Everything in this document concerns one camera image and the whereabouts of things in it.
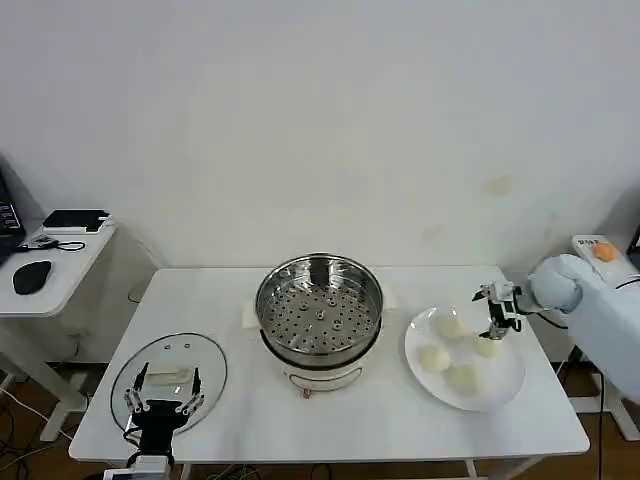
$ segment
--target stain on wall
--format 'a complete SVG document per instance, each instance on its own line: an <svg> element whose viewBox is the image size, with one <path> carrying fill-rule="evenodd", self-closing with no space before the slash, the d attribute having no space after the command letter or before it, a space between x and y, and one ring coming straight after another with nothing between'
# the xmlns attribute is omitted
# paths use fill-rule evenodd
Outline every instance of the stain on wall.
<svg viewBox="0 0 640 480"><path fill-rule="evenodd" d="M422 230L422 235L421 235L422 241L424 243L431 243L436 239L438 239L440 236L442 236L443 232L444 232L443 225L430 225L428 227L425 227L425 229Z"/></svg>
<svg viewBox="0 0 640 480"><path fill-rule="evenodd" d="M500 175L487 180L482 186L482 191L487 195L504 197L513 191L513 177L511 175Z"/></svg>

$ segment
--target white dumpling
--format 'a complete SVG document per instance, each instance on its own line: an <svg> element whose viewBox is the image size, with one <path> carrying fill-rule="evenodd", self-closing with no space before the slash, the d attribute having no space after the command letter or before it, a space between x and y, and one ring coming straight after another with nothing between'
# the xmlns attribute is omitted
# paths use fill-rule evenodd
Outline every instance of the white dumpling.
<svg viewBox="0 0 640 480"><path fill-rule="evenodd" d="M448 339L461 338L469 334L469 329L457 316L437 319L436 328L442 337Z"/></svg>
<svg viewBox="0 0 640 480"><path fill-rule="evenodd" d="M427 372L442 373L451 365L449 352L438 345L420 347L420 365Z"/></svg>
<svg viewBox="0 0 640 480"><path fill-rule="evenodd" d="M473 346L478 355L486 358L492 358L502 350L502 340L491 340L490 338L475 337Z"/></svg>
<svg viewBox="0 0 640 480"><path fill-rule="evenodd" d="M460 395L477 395L483 390L482 381L473 365L453 367L447 372L447 378Z"/></svg>

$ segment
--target computer mouse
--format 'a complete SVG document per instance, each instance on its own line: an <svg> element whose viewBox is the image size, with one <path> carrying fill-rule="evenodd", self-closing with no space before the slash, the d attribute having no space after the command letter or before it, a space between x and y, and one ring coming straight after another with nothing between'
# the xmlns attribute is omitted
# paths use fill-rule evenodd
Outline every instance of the computer mouse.
<svg viewBox="0 0 640 480"><path fill-rule="evenodd" d="M51 270L51 262L33 262L23 265L13 274L13 289L18 295L29 295L40 290Z"/></svg>

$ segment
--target white table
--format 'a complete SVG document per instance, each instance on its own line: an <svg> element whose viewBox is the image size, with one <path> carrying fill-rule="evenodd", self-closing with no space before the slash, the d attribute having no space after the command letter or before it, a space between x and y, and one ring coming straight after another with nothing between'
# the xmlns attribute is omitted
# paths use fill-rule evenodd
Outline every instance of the white table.
<svg viewBox="0 0 640 480"><path fill-rule="evenodd" d="M115 226L111 225L90 235L51 235L61 242L84 242L85 248L77 252L52 249L16 253L10 257L0 266L0 319L52 317L60 313L114 231ZM23 265L42 260L52 263L44 287L31 295L16 294L13 289L15 271ZM51 420L42 430L40 438L43 441L57 437L58 428L69 413L86 410L87 400L78 392L85 376L77 374L70 383L67 382L47 366L37 348L1 322L0 352L60 400ZM6 388L8 381L3 382L3 388Z"/></svg>
<svg viewBox="0 0 640 480"><path fill-rule="evenodd" d="M255 330L243 330L243 303L264 269L158 271L100 383L69 449L85 461L124 461L133 448L110 413L111 386L124 363L158 337L197 332L227 356L228 379L214 410L174 438L178 463L377 462L509 458L496 478L511 478L547 455L589 448L569 400L528 324L517 342L526 364L521 394L503 410L469 413L424 391L401 348L412 316L434 304L469 303L496 267L377 268L399 308L371 363L351 386L303 400ZM472 307L487 315L484 302ZM467 462L470 475L473 463Z"/></svg>

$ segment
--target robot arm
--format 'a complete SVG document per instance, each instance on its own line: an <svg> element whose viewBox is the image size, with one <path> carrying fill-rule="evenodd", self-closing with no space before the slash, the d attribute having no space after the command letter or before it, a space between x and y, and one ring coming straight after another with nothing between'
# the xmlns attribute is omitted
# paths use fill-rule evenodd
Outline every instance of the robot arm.
<svg viewBox="0 0 640 480"><path fill-rule="evenodd" d="M507 295L491 293L501 290ZM544 260L522 289L510 282L485 285L474 300L483 297L488 298L492 322L483 336L504 337L508 328L499 327L506 325L505 310L510 308L515 310L514 318L542 310L560 311L580 350L624 396L640 402L640 375L635 373L640 365L640 296L607 285L584 260L560 255Z"/></svg>

